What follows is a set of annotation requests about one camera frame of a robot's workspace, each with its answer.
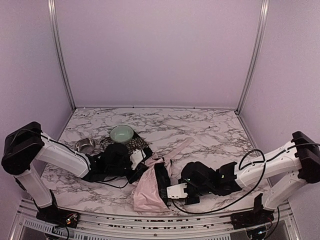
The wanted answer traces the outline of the pink and black umbrella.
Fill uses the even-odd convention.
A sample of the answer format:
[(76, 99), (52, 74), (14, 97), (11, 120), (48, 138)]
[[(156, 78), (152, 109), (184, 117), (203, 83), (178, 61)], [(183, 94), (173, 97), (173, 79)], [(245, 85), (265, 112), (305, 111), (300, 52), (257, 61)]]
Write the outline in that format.
[(172, 160), (193, 142), (194, 138), (188, 137), (171, 152), (163, 156), (154, 153), (146, 160), (147, 170), (131, 192), (135, 212), (166, 213), (170, 210), (167, 196), (161, 194), (166, 194), (167, 187), (171, 186)]

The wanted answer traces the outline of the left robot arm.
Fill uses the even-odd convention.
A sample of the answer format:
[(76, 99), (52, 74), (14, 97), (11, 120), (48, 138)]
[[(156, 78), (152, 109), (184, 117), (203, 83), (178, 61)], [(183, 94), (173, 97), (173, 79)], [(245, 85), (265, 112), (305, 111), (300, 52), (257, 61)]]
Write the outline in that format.
[(34, 160), (54, 165), (89, 183), (108, 185), (125, 177), (132, 184), (147, 170), (145, 161), (151, 155), (152, 150), (134, 133), (127, 143), (109, 144), (103, 152), (91, 156), (52, 139), (33, 121), (5, 138), (1, 165), (33, 198), (38, 211), (49, 215), (59, 208), (52, 190), (35, 170)]

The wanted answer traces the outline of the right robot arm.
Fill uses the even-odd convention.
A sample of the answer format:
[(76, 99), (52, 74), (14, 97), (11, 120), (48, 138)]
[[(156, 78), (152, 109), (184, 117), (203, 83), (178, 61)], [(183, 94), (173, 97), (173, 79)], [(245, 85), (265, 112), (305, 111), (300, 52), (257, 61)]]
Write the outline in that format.
[(208, 194), (228, 196), (263, 179), (284, 174), (258, 200), (262, 209), (274, 211), (300, 188), (320, 181), (320, 145), (301, 131), (292, 140), (269, 153), (240, 162), (231, 162), (214, 170), (200, 161), (188, 163), (181, 171), (179, 183), (184, 184), (185, 203), (199, 203)]

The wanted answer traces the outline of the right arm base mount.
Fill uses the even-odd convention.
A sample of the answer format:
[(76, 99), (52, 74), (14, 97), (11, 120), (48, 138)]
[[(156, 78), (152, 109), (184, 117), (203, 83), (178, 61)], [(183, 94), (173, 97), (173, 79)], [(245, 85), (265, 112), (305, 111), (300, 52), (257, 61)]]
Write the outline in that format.
[(249, 211), (233, 213), (230, 219), (233, 228), (237, 230), (272, 222), (275, 219), (273, 213), (273, 210), (254, 208)]

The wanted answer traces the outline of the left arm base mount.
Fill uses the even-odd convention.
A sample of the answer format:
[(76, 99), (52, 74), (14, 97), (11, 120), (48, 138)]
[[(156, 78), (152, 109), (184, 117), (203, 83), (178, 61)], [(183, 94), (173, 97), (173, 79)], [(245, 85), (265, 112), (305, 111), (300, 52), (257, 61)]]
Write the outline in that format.
[(40, 208), (36, 214), (38, 220), (73, 229), (77, 228), (79, 217), (80, 214), (78, 212), (55, 206)]

